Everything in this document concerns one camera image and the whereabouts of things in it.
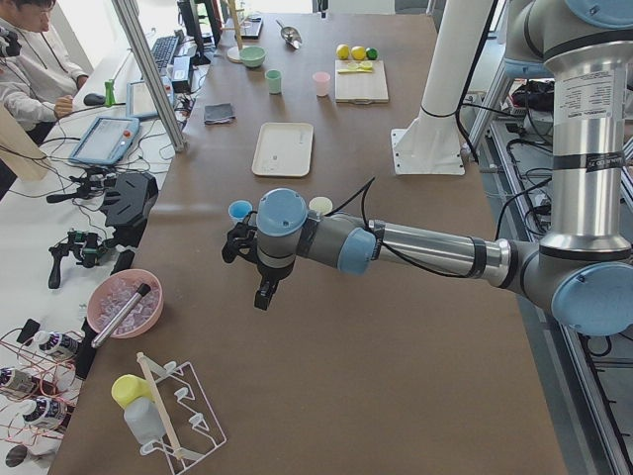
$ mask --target keyboard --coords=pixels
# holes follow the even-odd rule
[[[178,48],[178,37],[176,36],[157,38],[151,47],[151,55],[154,57],[160,74],[164,74],[167,65],[171,64],[176,48]]]

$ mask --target lime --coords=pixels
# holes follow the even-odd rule
[[[365,59],[365,49],[363,47],[353,47],[352,57],[357,61],[362,61]]]
[[[374,47],[365,49],[365,54],[367,54],[367,59],[371,59],[372,61],[378,59],[378,50]]]
[[[349,57],[349,45],[339,45],[336,47],[336,57],[339,59],[347,59],[347,57]]]

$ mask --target yellow cup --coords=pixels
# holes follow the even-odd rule
[[[112,399],[114,399],[119,406],[125,409],[134,399],[141,396],[146,397],[150,401],[154,398],[151,397],[149,392],[149,385],[147,381],[133,374],[124,374],[112,385]]]

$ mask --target black hair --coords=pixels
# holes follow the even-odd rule
[[[18,10],[21,10],[24,5],[37,5],[38,7],[53,7],[57,0],[13,0]]]

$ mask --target warning label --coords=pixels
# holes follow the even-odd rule
[[[555,124],[613,116],[613,71],[600,71],[556,84]]]

